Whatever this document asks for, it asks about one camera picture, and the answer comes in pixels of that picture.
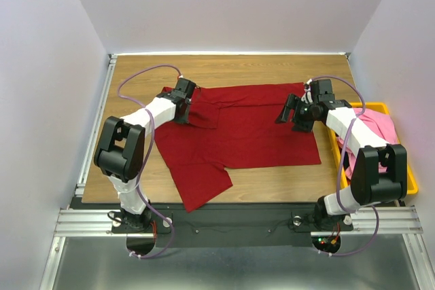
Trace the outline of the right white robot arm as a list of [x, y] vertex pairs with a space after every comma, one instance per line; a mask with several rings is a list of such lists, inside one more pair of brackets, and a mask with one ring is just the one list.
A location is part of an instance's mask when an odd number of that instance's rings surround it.
[[307, 102], [289, 94], [277, 124], [291, 121], [294, 130], [310, 132], [316, 121], [323, 122], [342, 139], [342, 149], [355, 156], [350, 185], [317, 200], [312, 222], [328, 229], [342, 217], [369, 204], [400, 200], [407, 195], [407, 152], [375, 134], [358, 117], [346, 100], [327, 96], [324, 101]]

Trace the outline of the red t shirt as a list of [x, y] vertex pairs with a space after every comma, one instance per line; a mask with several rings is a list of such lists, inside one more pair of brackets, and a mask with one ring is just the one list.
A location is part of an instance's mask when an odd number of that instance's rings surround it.
[[194, 91], [188, 123], [167, 122], [155, 131], [187, 212], [232, 187], [227, 168], [320, 164], [313, 133], [276, 123], [289, 94], [302, 83], [202, 88]]

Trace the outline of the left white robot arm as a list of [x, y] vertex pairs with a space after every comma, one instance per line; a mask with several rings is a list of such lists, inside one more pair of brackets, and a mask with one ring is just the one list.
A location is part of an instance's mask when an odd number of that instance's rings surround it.
[[140, 193], [139, 183], [154, 141], [145, 149], [145, 138], [167, 122], [188, 122], [190, 95], [163, 92], [151, 103], [123, 118], [108, 117], [94, 153], [94, 165], [100, 168], [120, 200], [120, 211], [110, 213], [113, 226], [146, 231], [152, 223], [150, 201]]

